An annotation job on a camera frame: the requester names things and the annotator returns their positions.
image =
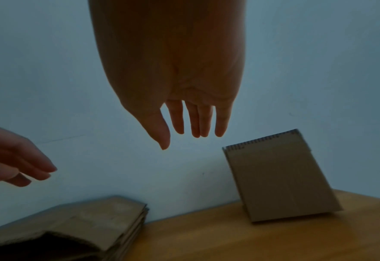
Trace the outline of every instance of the brown cardboard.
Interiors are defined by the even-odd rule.
[[[112,261],[147,212],[122,197],[58,206],[0,227],[0,261]]]
[[[297,129],[223,151],[252,222],[342,210]]]

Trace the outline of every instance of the human hand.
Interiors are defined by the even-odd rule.
[[[0,181],[25,187],[31,183],[25,175],[45,180],[54,171],[50,159],[30,140],[0,128]]]
[[[223,136],[244,67],[243,0],[90,0],[97,46],[121,104],[156,140],[170,145],[161,114],[184,133],[183,104],[194,137]]]

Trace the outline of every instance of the wooden surface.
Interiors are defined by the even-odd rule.
[[[380,261],[380,199],[335,193],[336,214],[253,225],[233,203],[150,223],[126,261]]]

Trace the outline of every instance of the propped cardboard square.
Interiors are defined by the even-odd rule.
[[[147,212],[122,197],[58,206],[0,227],[0,261],[117,260]]]
[[[223,151],[252,222],[342,210],[297,129]]]

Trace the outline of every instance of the cardboard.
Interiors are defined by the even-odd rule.
[[[0,261],[120,261],[147,212],[122,197],[58,206],[0,227]]]
[[[297,129],[223,151],[252,222],[342,210]]]

